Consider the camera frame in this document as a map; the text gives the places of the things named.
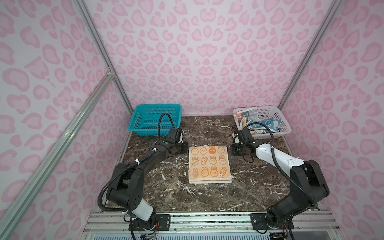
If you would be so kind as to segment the orange bunny towel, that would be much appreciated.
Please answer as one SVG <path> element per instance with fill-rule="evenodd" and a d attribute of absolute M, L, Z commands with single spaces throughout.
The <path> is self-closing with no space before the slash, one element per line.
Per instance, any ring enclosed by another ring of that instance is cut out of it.
<path fill-rule="evenodd" d="M 229 184 L 232 182 L 228 148 L 202 146 L 189 148 L 190 184 Z"/>

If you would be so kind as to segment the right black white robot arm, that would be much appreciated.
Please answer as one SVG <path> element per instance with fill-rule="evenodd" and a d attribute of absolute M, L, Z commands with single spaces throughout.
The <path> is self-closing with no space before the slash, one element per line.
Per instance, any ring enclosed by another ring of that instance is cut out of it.
<path fill-rule="evenodd" d="M 288 195 L 267 208 L 266 225 L 277 229 L 290 225 L 294 216 L 308 208 L 316 208 L 318 202 L 329 196 L 330 190 L 316 161 L 304 161 L 277 150 L 272 132 L 270 137 L 267 143 L 256 140 L 247 128 L 235 130 L 231 149 L 233 156 L 250 156 L 271 164 L 290 182 Z"/>

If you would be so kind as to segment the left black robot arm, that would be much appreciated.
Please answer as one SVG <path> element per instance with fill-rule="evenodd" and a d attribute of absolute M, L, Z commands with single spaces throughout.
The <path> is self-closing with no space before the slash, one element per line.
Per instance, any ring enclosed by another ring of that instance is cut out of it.
<path fill-rule="evenodd" d="M 143 199 L 145 177 L 168 157 L 188 151 L 188 143 L 183 142 L 183 137 L 181 128 L 171 128 L 164 140 L 158 140 L 133 163 L 118 164 L 99 193 L 99 208 L 107 212 L 124 212 L 135 220 L 154 222 L 155 209 Z"/>

